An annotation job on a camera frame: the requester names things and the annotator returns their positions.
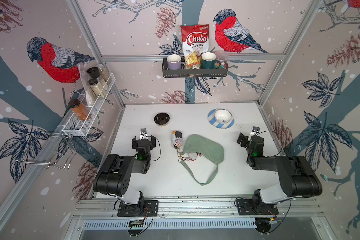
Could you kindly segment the black wall shelf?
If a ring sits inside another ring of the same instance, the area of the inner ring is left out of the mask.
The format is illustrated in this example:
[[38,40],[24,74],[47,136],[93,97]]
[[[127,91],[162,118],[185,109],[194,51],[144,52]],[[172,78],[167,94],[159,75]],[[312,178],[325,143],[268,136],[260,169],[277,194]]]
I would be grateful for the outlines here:
[[180,70],[170,70],[168,67],[168,58],[163,58],[162,73],[165,78],[193,78],[193,77],[226,77],[228,74],[228,64],[225,69],[185,69],[181,64]]

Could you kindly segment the brown spice jar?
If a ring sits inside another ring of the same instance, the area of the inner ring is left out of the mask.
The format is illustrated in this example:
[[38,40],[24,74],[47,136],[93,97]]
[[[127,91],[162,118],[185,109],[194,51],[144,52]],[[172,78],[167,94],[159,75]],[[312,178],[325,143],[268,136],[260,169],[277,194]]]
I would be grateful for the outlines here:
[[97,68],[100,71],[101,77],[109,85],[108,80],[109,80],[110,74],[109,74],[108,70],[106,69],[106,67],[102,64],[98,64]]

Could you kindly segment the black bowl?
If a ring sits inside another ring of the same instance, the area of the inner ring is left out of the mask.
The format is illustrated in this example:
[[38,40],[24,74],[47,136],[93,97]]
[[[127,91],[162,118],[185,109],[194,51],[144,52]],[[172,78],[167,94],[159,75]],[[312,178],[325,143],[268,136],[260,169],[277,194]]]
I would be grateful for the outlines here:
[[170,121],[170,116],[167,113],[158,113],[154,117],[154,122],[160,127],[167,125],[169,121]]

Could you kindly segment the purple mug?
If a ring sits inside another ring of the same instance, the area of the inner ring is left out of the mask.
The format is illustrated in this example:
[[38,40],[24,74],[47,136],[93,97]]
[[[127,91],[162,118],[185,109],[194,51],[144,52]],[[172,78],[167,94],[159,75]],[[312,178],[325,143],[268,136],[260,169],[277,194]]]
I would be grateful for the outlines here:
[[185,67],[186,64],[182,61],[182,57],[180,55],[169,55],[167,57],[168,69],[169,70],[181,70],[182,67]]

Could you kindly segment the orange spice jar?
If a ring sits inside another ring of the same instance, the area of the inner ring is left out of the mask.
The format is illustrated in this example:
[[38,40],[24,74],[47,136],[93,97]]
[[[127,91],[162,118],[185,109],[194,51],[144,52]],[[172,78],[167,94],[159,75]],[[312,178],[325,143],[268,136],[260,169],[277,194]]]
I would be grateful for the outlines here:
[[78,117],[80,121],[85,121],[89,116],[89,111],[87,107],[78,99],[70,100],[69,106],[72,112]]

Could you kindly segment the white bowl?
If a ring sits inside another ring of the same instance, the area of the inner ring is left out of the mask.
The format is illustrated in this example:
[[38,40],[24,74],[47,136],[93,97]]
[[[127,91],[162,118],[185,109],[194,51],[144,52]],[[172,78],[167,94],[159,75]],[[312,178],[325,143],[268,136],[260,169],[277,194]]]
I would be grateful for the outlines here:
[[225,109],[219,109],[215,111],[215,119],[219,124],[227,124],[232,120],[232,114]]

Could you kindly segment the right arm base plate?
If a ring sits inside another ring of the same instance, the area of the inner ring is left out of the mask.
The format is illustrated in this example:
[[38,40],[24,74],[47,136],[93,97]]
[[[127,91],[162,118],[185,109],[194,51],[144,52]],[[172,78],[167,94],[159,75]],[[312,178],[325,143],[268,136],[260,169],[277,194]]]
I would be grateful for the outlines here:
[[236,198],[234,204],[237,207],[240,216],[251,216],[251,215],[277,216],[279,214],[276,205],[264,204],[262,202],[260,202],[259,204],[255,204],[252,199]]

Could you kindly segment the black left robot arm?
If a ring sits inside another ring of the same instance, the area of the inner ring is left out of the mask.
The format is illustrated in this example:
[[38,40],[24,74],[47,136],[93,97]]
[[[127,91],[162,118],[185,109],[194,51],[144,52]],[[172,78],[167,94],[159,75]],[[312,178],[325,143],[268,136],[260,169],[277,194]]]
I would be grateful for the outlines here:
[[146,174],[151,166],[151,150],[157,145],[154,136],[132,139],[133,156],[109,154],[93,181],[93,191],[117,198],[127,207],[143,208],[144,195],[130,186],[132,174]]

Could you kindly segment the blue striped plate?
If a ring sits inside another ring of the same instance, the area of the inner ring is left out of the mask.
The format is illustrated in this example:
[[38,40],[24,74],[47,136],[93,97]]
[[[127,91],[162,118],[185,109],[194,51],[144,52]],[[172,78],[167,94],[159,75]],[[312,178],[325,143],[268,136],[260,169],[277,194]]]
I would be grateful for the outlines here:
[[228,129],[235,123],[233,114],[225,109],[213,109],[208,113],[208,122],[218,129]]

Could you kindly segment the green corduroy shoulder bag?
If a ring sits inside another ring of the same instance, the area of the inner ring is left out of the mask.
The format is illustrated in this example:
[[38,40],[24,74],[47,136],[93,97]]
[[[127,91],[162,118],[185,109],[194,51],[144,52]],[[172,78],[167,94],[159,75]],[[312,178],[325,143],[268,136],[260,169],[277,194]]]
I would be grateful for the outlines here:
[[[189,153],[200,153],[202,156],[207,158],[210,162],[216,165],[215,170],[212,172],[212,174],[209,176],[208,180],[205,183],[201,183],[198,180],[196,180],[194,173],[190,169],[190,167],[186,164],[186,160],[183,158],[184,154]],[[179,163],[189,172],[191,177],[200,185],[205,186],[210,184],[214,178],[216,177],[219,169],[219,164],[221,164],[224,161],[224,148],[212,141],[209,140],[203,136],[200,135],[190,135],[183,148],[183,152],[179,152]]]

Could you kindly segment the glass candy jar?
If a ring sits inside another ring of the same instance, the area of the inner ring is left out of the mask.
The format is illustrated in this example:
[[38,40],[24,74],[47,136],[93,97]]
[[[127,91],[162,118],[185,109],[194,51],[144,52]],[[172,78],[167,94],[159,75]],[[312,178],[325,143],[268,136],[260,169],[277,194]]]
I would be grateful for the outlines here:
[[226,69],[229,56],[228,53],[225,51],[216,51],[215,55],[216,59],[214,63],[214,69]]

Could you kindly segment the green mug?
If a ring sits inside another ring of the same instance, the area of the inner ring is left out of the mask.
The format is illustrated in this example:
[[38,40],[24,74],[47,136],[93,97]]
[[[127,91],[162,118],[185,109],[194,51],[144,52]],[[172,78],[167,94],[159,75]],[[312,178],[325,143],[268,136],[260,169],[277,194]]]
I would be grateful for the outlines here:
[[215,68],[216,55],[211,52],[206,52],[201,55],[201,68],[204,70],[212,70]]

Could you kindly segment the white spice jar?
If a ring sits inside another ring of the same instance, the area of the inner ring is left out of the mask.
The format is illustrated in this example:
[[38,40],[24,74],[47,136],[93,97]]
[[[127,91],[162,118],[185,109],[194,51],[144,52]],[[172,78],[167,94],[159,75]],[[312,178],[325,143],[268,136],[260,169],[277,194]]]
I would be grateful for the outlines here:
[[103,86],[101,85],[101,83],[97,79],[90,79],[89,80],[89,85],[90,85],[92,91],[94,92],[94,94],[97,97],[99,97],[99,98],[105,98],[106,97],[106,95],[104,93]]

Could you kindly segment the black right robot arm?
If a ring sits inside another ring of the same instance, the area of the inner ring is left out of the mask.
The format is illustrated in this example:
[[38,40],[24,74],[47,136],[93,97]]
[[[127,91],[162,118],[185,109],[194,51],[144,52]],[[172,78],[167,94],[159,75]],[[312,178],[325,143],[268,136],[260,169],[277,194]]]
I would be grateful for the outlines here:
[[304,156],[264,156],[264,138],[239,134],[237,143],[247,150],[247,164],[258,171],[278,173],[279,181],[272,186],[256,190],[253,204],[271,206],[295,197],[319,196],[323,187]]

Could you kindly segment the plush keychain decoration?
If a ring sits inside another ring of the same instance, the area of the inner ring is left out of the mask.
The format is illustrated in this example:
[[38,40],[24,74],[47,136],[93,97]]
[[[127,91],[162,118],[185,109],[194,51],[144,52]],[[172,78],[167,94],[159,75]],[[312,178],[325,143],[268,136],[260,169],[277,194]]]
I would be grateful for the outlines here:
[[177,150],[177,156],[179,158],[179,162],[183,161],[195,161],[198,157],[201,157],[201,153],[183,153],[183,134],[179,131],[172,132],[172,146]]

